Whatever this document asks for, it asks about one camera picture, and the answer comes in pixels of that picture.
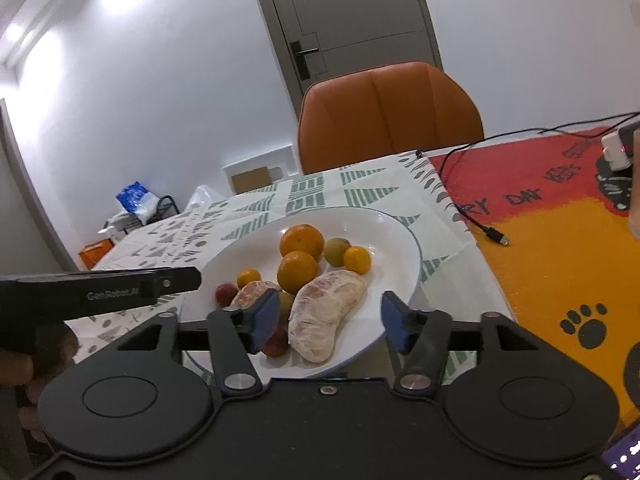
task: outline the black paw print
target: black paw print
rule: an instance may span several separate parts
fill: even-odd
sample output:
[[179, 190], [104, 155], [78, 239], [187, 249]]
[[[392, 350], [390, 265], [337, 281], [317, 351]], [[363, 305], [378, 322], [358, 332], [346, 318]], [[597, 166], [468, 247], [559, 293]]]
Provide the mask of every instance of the black paw print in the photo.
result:
[[[596, 311], [601, 316], [607, 313], [607, 307], [602, 303], [596, 305]], [[560, 328], [569, 335], [575, 334], [576, 327], [578, 327], [578, 342], [580, 346], [586, 350], [593, 350], [600, 346], [607, 336], [607, 326], [599, 319], [587, 319], [585, 317], [591, 317], [591, 309], [588, 305], [580, 306], [580, 314], [575, 310], [570, 310], [566, 313], [569, 319], [563, 319], [560, 322]]]

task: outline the orange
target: orange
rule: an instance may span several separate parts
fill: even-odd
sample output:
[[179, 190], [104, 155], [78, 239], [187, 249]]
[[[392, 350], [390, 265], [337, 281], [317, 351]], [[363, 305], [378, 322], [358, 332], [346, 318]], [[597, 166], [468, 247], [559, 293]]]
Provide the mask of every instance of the orange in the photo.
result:
[[371, 268], [371, 255], [364, 247], [353, 246], [344, 251], [344, 268], [366, 274]]
[[324, 249], [322, 233], [309, 224], [290, 227], [280, 239], [280, 254], [286, 256], [291, 251], [303, 251], [311, 254], [316, 262], [320, 261]]
[[236, 278], [238, 282], [238, 288], [243, 288], [247, 283], [259, 282], [262, 279], [260, 272], [255, 269], [241, 270], [240, 274]]
[[318, 275], [318, 262], [309, 253], [291, 251], [278, 267], [278, 284], [289, 294], [296, 293]]

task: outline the white wall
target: white wall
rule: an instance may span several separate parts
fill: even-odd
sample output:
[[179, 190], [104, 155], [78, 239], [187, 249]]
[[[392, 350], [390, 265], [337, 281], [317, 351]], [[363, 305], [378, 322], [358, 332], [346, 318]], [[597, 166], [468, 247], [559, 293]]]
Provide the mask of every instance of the white wall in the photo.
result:
[[257, 0], [70, 0], [8, 102], [25, 164], [72, 254], [139, 180], [184, 206], [222, 167], [294, 142]]
[[640, 109], [634, 0], [427, 1], [488, 136]]

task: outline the orange leather chair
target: orange leather chair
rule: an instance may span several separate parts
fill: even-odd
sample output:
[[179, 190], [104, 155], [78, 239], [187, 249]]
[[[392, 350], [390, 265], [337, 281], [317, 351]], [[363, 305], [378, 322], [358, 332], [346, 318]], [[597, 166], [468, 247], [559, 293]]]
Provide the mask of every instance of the orange leather chair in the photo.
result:
[[298, 125], [306, 174], [482, 137], [471, 98], [442, 70], [420, 61], [316, 83], [306, 91]]

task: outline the brown cardboard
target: brown cardboard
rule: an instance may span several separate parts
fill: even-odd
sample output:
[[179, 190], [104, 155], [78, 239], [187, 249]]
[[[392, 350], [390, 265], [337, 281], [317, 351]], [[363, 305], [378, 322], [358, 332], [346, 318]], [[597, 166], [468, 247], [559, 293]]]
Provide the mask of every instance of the brown cardboard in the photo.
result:
[[256, 170], [245, 171], [231, 177], [231, 185], [236, 194], [253, 191], [259, 187], [272, 184], [269, 170], [266, 166], [257, 168]]

